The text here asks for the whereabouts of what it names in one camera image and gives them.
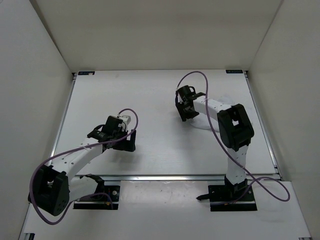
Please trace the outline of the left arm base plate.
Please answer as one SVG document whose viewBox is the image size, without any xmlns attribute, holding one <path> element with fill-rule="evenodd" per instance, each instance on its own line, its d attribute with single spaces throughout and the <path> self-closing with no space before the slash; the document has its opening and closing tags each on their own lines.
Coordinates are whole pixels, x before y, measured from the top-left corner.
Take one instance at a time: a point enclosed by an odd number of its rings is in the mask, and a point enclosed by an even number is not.
<svg viewBox="0 0 320 240">
<path fill-rule="evenodd" d="M 121 182 L 105 181 L 104 189 L 97 190 L 97 193 L 105 193 L 95 196 L 82 197 L 73 203 L 74 210 L 110 210 L 119 208 Z"/>
</svg>

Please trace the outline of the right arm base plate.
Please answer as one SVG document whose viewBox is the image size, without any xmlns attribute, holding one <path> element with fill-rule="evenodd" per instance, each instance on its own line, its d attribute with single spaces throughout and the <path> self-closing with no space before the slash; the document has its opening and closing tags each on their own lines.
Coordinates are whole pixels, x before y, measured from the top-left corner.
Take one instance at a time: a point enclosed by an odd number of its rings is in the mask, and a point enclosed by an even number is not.
<svg viewBox="0 0 320 240">
<path fill-rule="evenodd" d="M 252 187 L 234 195 L 225 185 L 209 185 L 208 193 L 196 197 L 198 201 L 209 200 L 211 212 L 253 212 L 257 204 Z"/>
</svg>

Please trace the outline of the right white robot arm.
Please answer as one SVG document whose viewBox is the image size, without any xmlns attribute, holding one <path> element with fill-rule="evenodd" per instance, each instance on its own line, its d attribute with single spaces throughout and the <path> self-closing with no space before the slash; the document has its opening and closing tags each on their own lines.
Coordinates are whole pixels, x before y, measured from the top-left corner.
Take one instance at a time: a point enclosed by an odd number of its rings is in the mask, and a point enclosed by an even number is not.
<svg viewBox="0 0 320 240">
<path fill-rule="evenodd" d="M 224 195 L 236 200 L 248 186 L 246 156 L 254 129 L 242 104 L 229 105 L 206 98 L 193 86 L 185 85 L 175 92 L 175 106 L 184 122 L 201 130 L 219 133 L 227 150 L 227 173 L 224 177 Z"/>
</svg>

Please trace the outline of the white skirt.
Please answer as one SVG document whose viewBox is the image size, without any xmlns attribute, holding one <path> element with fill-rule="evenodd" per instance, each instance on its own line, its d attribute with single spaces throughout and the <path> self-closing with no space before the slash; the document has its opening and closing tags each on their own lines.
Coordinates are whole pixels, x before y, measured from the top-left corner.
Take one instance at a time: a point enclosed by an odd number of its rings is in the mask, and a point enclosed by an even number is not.
<svg viewBox="0 0 320 240">
<path fill-rule="evenodd" d="M 198 116 L 189 119 L 188 122 L 197 129 L 210 130 L 210 124 L 206 112 L 206 102 L 208 106 L 209 117 L 211 120 L 211 125 L 216 133 L 219 133 L 219 124 L 217 114 L 222 110 L 227 110 L 231 107 L 230 104 L 219 102 L 212 98 L 206 98 L 205 96 L 200 96 L 193 101 L 195 110 L 199 113 Z"/>
</svg>

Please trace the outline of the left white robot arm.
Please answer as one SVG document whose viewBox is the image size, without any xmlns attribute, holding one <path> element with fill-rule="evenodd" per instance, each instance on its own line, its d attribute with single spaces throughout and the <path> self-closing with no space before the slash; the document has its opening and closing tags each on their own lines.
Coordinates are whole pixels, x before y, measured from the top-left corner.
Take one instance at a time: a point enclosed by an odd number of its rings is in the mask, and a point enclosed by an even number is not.
<svg viewBox="0 0 320 240">
<path fill-rule="evenodd" d="M 31 178 L 28 201 L 51 214 L 60 215 L 71 202 L 90 195 L 99 199 L 105 187 L 101 177 L 92 173 L 78 173 L 106 150 L 134 152 L 136 130 L 128 130 L 129 115 L 109 116 L 105 124 L 87 134 L 76 150 L 59 154 L 51 164 L 40 166 Z"/>
</svg>

